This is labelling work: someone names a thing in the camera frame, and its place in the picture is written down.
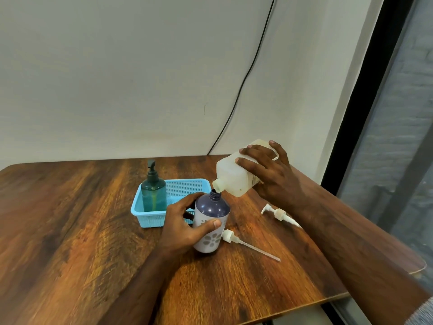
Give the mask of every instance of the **black cable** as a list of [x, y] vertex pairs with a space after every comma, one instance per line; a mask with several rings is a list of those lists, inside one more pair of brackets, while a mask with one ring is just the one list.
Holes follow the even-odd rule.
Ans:
[[256, 55], [254, 56], [254, 60], [252, 61], [251, 66], [249, 67], [249, 70], [248, 70], [248, 72], [246, 73], [246, 75], [245, 75], [245, 77], [244, 77], [244, 79], [243, 79], [243, 81], [242, 81], [241, 87], [239, 88], [238, 95], [236, 96], [235, 104], [233, 105], [233, 109], [232, 109], [232, 111], [230, 112], [229, 118], [227, 119], [227, 122], [225, 123], [223, 129], [222, 129], [221, 132], [219, 133], [218, 138], [215, 140], [214, 144], [213, 144], [212, 147], [209, 149], [209, 152], [208, 152], [206, 155], [209, 155], [210, 152], [212, 152], [212, 150], [214, 149], [214, 147], [215, 147], [216, 143], [218, 142], [219, 138], [221, 137], [221, 135], [223, 134], [224, 130], [226, 129], [227, 124], [229, 124], [230, 119], [232, 118], [233, 112], [235, 111], [235, 108], [236, 108], [236, 105], [237, 105], [237, 103], [238, 103], [239, 96], [240, 96], [240, 94], [241, 94], [241, 91], [242, 91], [243, 85], [244, 85], [244, 83], [245, 83], [245, 80], [246, 80], [246, 78], [248, 77], [249, 73], [251, 72], [251, 70], [252, 70], [252, 68], [253, 68], [253, 66], [254, 66], [254, 64], [255, 64], [255, 62], [256, 62], [258, 52], [260, 51], [260, 47], [262, 46], [263, 37], [265, 36], [266, 28], [268, 27], [268, 21], [269, 21], [269, 17], [271, 16], [272, 7], [274, 6], [274, 1], [275, 1], [275, 0], [272, 0], [271, 7], [269, 8], [268, 17], [266, 18], [265, 27], [263, 28], [263, 32], [262, 32], [262, 37], [260, 38], [260, 42], [258, 43], [258, 47], [257, 47], [257, 51], [256, 51]]

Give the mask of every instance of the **wooden table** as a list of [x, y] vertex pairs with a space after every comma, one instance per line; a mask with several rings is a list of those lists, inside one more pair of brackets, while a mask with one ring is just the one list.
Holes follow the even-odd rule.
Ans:
[[[157, 158], [166, 179], [215, 177], [223, 156]], [[143, 229], [129, 212], [145, 179], [145, 159], [32, 163], [0, 172], [2, 324], [95, 324], [143, 263], [160, 228]], [[307, 194], [384, 254], [415, 273], [425, 262], [297, 172]], [[254, 324], [348, 295], [317, 246], [297, 227], [260, 215], [254, 191], [223, 193], [226, 228], [281, 257], [222, 242], [217, 253], [185, 255], [167, 281], [156, 324]]]

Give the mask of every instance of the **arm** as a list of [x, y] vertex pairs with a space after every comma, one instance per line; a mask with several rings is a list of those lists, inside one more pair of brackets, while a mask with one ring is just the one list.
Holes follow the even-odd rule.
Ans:
[[188, 251], [206, 234], [221, 226], [216, 219], [192, 229], [183, 215], [203, 193], [182, 198], [167, 207], [165, 223], [158, 245], [99, 321], [107, 324], [148, 324], [156, 297], [178, 257]]
[[322, 205], [309, 199], [293, 174], [284, 149], [276, 142], [269, 144], [279, 154], [275, 162], [272, 150], [257, 145], [240, 152], [258, 164], [245, 158], [236, 160], [263, 181], [254, 189], [302, 226], [371, 323], [404, 324], [431, 295], [403, 269], [348, 231]]

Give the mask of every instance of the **gray sleeve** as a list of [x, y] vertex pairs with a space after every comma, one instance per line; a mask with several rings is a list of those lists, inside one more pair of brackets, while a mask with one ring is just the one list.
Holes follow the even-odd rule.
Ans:
[[433, 297], [420, 306], [404, 325], [431, 325], [433, 324]]

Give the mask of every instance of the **hand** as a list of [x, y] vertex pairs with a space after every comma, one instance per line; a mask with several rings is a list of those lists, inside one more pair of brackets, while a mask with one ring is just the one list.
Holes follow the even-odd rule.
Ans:
[[237, 158], [236, 163], [262, 180], [262, 183], [253, 186], [260, 197], [280, 209], [291, 212], [293, 207], [306, 204], [306, 196], [290, 167], [286, 151], [272, 140], [269, 141], [269, 145], [277, 151], [278, 160], [272, 160], [276, 157], [272, 149], [249, 145], [239, 152], [254, 158], [258, 164], [243, 157]]
[[168, 257], [176, 257], [187, 252], [194, 244], [206, 236], [211, 231], [221, 226], [218, 219], [210, 220], [192, 229], [184, 220], [192, 217], [187, 213], [188, 208], [195, 208], [195, 201], [204, 193], [195, 193], [182, 198], [179, 202], [167, 207], [165, 214], [164, 227], [162, 228], [161, 238], [157, 249]]

